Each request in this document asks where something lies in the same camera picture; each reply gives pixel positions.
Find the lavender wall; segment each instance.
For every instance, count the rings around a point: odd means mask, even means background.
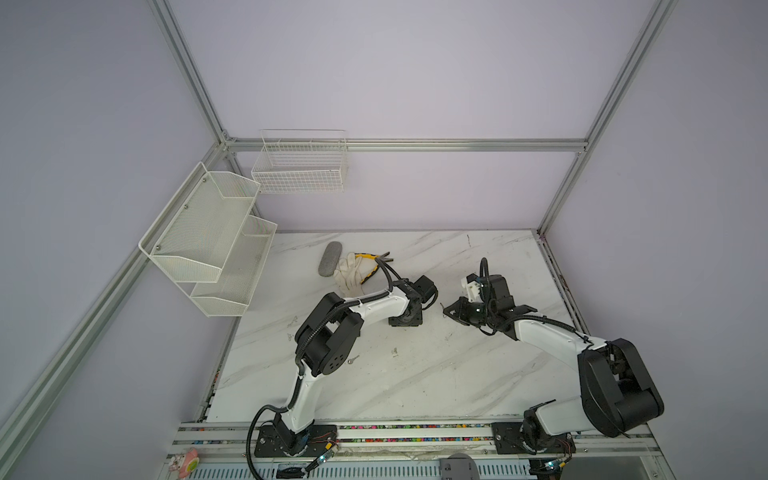
[[[4,2],[0,45],[4,422],[213,137],[144,0]],[[156,475],[229,325],[150,267],[14,478]]]
[[[587,134],[653,0],[171,4],[235,137],[563,138]],[[259,208],[283,230],[530,228],[572,159],[355,154],[344,195],[264,195]]]
[[[548,237],[592,333],[640,349],[678,480],[764,475],[766,20],[681,0]]]

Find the white wire basket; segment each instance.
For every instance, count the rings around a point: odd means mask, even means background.
[[[258,182],[231,172],[199,177],[159,235],[161,214],[139,248],[206,316],[242,316],[250,305],[277,225],[250,214]]]
[[[343,130],[262,130],[251,174],[263,194],[343,192],[349,168]]]
[[[277,225],[249,215],[216,283],[197,283],[190,298],[207,316],[242,316],[253,298]]]

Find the gray sponge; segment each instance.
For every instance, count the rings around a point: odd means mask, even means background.
[[[326,247],[323,258],[320,259],[320,265],[317,267],[317,273],[320,276],[331,276],[336,266],[339,265],[339,258],[341,257],[341,243],[330,242]]]

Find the pink toy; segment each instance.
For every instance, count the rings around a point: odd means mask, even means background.
[[[183,455],[174,455],[171,459],[170,467],[168,470],[171,472],[179,471],[179,478],[186,478],[194,469],[197,468],[197,464],[200,463],[200,459],[197,457],[196,449],[189,449],[187,453]]]

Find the black cable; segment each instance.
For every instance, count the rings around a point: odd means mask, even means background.
[[[261,475],[259,475],[259,472],[256,471],[256,467],[253,466],[253,458],[250,452],[250,443],[253,441],[253,430],[256,428],[256,422],[259,421],[259,417],[261,417],[261,415],[264,414],[264,412],[267,410],[271,410],[275,413],[285,413],[290,410],[296,404],[296,400],[299,398],[299,391],[301,390],[301,379],[301,376],[296,379],[296,385],[293,387],[293,394],[291,395],[287,406],[276,407],[274,405],[265,405],[261,407],[253,417],[253,420],[250,423],[250,427],[248,427],[248,435],[245,438],[245,459],[248,463],[250,474],[253,475],[256,480],[264,480]]]
[[[553,320],[551,318],[547,318],[546,316],[537,316],[537,315],[514,316],[511,319],[507,319],[504,322],[502,322],[502,324],[498,326],[497,330],[504,332],[506,327],[510,326],[511,324],[513,324],[518,320],[536,320],[537,322],[548,323],[549,325],[557,326],[562,328],[563,330],[567,330],[568,332],[575,333],[576,335],[579,336],[579,338],[584,340],[585,343],[592,343],[592,341],[589,340],[588,336],[581,335],[573,326],[570,326],[567,323],[558,322],[557,320]]]
[[[427,310],[432,305],[435,305],[435,302],[437,301],[437,293],[437,289],[435,289],[435,295],[432,296],[432,301],[429,302],[429,305],[422,307],[422,311]]]
[[[480,260],[480,275],[478,276],[488,276],[488,259],[485,257]]]
[[[487,336],[494,336],[498,330],[494,329],[492,333],[488,333],[485,330],[483,330],[480,325],[478,325],[478,330],[480,330],[480,333]]]
[[[275,478],[304,478],[305,470],[301,467],[288,467],[278,470]]]
[[[389,270],[390,270],[390,269],[389,269],[389,268],[387,268],[389,265],[387,264],[387,262],[385,262],[384,260],[381,260],[381,259],[380,259],[380,258],[378,258],[378,257],[377,257],[377,258],[375,258],[375,260],[376,260],[376,264],[378,264],[378,265],[379,265],[379,270],[383,270],[383,271],[384,271],[384,275],[386,276],[386,284],[387,284],[387,290],[389,290],[389,291],[391,292],[391,291],[392,291],[392,288],[394,288],[394,286],[392,285],[392,276],[391,276],[391,275],[389,275]],[[396,276],[398,277],[398,279],[399,279],[399,278],[400,278],[400,275],[398,275],[398,274],[397,274],[397,272],[395,272],[395,270],[394,270],[394,269],[391,269],[391,270],[392,270],[392,272],[394,272],[394,273],[395,273],[395,275],[396,275]]]
[[[397,273],[395,271],[395,269],[391,265],[389,265],[389,263],[387,263],[387,262],[379,263],[379,265],[382,265],[382,264],[384,265],[385,270],[389,270],[390,272],[395,274],[395,276],[397,277],[397,280],[402,280],[402,277],[399,275],[399,273]]]
[[[554,472],[552,470],[544,470],[544,469],[541,469],[541,468],[532,468],[532,467],[528,469],[528,473],[531,474],[531,475],[536,475],[536,476],[539,476],[539,475],[547,475],[547,476],[554,475]]]

